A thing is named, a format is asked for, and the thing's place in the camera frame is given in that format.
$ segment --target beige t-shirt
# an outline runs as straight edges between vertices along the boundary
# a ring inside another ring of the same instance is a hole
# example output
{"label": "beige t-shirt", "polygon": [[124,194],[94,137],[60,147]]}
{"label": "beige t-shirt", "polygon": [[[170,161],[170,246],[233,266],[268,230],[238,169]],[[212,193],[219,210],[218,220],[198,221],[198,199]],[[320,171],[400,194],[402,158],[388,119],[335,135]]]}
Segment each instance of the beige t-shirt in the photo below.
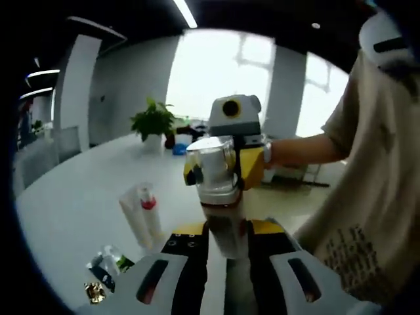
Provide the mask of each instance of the beige t-shirt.
{"label": "beige t-shirt", "polygon": [[324,131],[350,152],[346,171],[295,237],[346,291],[385,305],[420,263],[419,97],[360,52]]}

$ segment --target cylindrical container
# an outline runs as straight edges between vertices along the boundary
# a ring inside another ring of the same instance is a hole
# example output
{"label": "cylindrical container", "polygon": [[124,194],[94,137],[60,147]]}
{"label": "cylindrical container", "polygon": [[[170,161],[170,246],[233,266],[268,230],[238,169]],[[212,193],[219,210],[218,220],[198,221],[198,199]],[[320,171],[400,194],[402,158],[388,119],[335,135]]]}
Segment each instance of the cylindrical container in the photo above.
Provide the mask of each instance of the cylindrical container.
{"label": "cylindrical container", "polygon": [[152,237],[146,225],[143,209],[138,202],[137,187],[134,186],[122,195],[119,204],[139,246],[151,249],[153,247]]}
{"label": "cylindrical container", "polygon": [[149,183],[140,184],[137,192],[143,209],[144,222],[146,223],[150,235],[153,239],[162,237],[158,203],[156,197],[152,193],[152,185]]}
{"label": "cylindrical container", "polygon": [[187,148],[187,156],[201,206],[220,252],[229,259],[245,258],[247,224],[235,173],[232,137],[201,139]]}

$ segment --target green leaves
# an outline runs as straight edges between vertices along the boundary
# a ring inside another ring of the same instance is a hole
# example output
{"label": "green leaves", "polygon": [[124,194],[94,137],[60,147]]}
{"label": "green leaves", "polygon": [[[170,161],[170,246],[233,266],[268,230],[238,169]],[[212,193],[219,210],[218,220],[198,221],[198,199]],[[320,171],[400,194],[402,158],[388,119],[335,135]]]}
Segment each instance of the green leaves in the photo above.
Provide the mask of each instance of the green leaves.
{"label": "green leaves", "polygon": [[131,117],[131,130],[142,135],[145,141],[149,135],[162,135],[171,133],[171,127],[175,120],[174,115],[167,109],[168,106],[162,102],[148,97],[146,99],[148,107],[146,111],[137,113]]}

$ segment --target white flower pot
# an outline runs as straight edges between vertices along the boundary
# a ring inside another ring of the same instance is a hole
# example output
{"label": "white flower pot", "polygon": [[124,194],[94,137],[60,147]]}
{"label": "white flower pot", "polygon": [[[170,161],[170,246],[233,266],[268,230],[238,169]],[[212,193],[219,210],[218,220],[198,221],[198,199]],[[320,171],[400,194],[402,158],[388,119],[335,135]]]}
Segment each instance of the white flower pot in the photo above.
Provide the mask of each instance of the white flower pot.
{"label": "white flower pot", "polygon": [[159,154],[163,150],[162,135],[149,135],[143,142],[144,151],[152,154]]}

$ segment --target blue object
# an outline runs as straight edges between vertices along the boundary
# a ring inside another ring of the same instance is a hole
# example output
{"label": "blue object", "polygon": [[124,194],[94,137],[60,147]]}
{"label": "blue object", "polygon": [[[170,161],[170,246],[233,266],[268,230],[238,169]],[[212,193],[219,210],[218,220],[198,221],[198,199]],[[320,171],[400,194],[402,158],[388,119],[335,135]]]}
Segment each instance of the blue object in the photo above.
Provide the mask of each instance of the blue object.
{"label": "blue object", "polygon": [[174,156],[183,156],[186,153],[187,145],[183,143],[176,143],[172,148],[172,154]]}

